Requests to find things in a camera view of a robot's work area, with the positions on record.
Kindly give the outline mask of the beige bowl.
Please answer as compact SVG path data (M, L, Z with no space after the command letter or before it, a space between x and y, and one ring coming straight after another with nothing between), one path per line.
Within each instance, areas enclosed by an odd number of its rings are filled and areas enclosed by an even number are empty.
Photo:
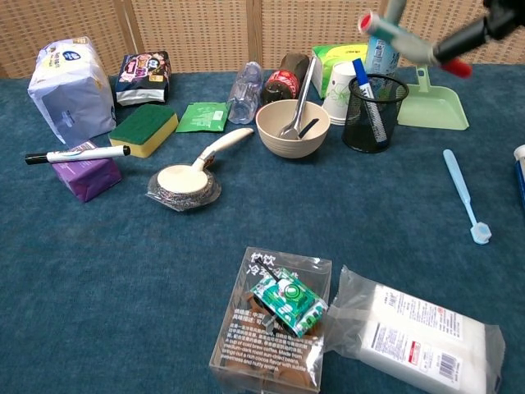
M312 119L317 122L300 140L285 140L279 134L293 119L297 99L284 99L262 106L255 117L263 144L282 158L303 158L315 152L324 142L331 120L325 109L307 101L300 123L301 131Z

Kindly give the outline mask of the clear plastic coffee box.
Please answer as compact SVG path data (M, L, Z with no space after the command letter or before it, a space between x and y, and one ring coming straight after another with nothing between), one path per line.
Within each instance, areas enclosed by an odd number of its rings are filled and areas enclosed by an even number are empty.
M221 394L320 394L324 321L297 337L253 292L289 273L327 302L331 266L329 259L247 247L209 362Z

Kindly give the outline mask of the blue drink can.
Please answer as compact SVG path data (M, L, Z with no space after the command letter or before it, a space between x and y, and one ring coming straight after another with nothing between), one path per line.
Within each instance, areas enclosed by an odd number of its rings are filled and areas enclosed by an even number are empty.
M368 74L391 76L397 70L399 53L384 40L370 37L367 44L365 70Z

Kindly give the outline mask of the cream handled scrub brush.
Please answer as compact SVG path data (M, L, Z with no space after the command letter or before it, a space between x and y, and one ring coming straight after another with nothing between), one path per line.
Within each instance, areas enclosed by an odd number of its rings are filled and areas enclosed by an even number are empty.
M221 185L206 166L216 153L253 133L249 127L233 130L206 147L192 164L163 168L150 178L146 196L177 212L214 202L221 193Z

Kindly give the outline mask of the light blue toothbrush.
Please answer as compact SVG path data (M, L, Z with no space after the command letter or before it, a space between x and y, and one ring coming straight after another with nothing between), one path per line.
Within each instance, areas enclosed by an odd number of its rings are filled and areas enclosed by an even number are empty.
M489 242L492 236L491 229L486 223L479 222L476 219L471 205L471 196L454 153L450 149L444 149L442 154L454 186L459 194L459 198L461 199L470 220L470 233L472 239L479 245L485 245Z

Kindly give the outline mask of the green toy tank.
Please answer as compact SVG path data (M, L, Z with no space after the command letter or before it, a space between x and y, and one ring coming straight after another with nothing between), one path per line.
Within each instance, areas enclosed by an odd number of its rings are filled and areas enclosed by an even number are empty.
M299 277L285 267L267 268L261 257L256 257L254 262L265 271L251 293L265 310L262 325L266 333L276 334L278 325L292 337L314 334L328 310L327 280L315 279L312 274Z

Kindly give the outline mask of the light green dustpan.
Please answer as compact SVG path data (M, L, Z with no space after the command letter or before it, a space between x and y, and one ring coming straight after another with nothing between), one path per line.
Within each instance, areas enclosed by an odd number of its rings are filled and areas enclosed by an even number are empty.
M408 84L397 121L402 126L464 131L468 119L459 96L450 88L431 84L426 66L416 68L417 84Z

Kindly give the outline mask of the blue-capped marker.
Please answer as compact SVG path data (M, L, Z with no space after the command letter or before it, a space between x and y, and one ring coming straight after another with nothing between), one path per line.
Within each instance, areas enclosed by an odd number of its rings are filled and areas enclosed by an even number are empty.
M357 77L358 91L360 97L364 99L364 105L371 122L374 140L378 145L384 145L387 142L386 129L375 102L375 96L373 95L367 72L360 58L353 60L352 63Z

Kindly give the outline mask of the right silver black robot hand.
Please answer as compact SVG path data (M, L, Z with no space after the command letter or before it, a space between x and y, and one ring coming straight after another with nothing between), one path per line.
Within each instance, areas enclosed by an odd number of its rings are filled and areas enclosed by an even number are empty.
M487 13L432 43L437 60L450 61L491 40L500 41L525 27L525 0L482 0Z

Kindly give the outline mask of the black-capped white marker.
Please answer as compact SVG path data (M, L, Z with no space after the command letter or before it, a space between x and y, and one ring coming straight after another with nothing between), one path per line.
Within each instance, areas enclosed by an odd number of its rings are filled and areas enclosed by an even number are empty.
M67 163L86 160L106 159L128 156L131 153L130 146L117 145L111 147L76 150L76 151L56 151L48 153L28 153L25 162L28 165L42 163Z

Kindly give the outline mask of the white paper cup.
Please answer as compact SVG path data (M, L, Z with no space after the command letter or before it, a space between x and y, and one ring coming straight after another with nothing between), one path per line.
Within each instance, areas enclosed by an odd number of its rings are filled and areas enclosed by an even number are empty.
M356 76L351 61L338 62L332 67L331 77L326 88L322 107L327 112L331 124L343 126L349 105L349 82Z

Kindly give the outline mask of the dark snack bag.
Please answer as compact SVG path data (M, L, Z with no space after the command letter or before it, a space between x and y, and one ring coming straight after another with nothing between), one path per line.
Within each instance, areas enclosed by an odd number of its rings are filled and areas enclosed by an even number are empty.
M126 54L116 78L116 102L121 106L165 103L170 88L168 52Z

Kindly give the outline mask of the metal spoon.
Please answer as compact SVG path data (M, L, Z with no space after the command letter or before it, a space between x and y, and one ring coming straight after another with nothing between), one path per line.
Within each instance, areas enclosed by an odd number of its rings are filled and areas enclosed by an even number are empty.
M300 123L301 123L304 106L305 106L306 98L308 95L308 89L311 83L311 79L313 77L316 62L317 62L317 59L315 57L312 57L310 59L307 73L305 75L303 85L299 92L299 97L297 99L297 104L295 107L292 121L287 126L284 126L280 131L279 137L282 139L285 139L285 140L298 140L299 139Z

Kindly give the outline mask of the blue white tube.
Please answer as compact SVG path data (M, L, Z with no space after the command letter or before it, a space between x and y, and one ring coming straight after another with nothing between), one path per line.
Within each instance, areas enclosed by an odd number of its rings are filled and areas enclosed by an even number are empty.
M518 180L518 191L525 210L525 144L518 146L514 150L515 171Z

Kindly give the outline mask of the red-capped white marker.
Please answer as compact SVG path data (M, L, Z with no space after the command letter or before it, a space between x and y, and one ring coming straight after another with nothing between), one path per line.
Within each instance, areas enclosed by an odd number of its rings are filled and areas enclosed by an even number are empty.
M370 11L360 17L358 30L385 41L401 56L419 66L438 66L461 78L468 78L473 73L473 68L458 58L447 62L437 60L432 43L386 21L375 12Z

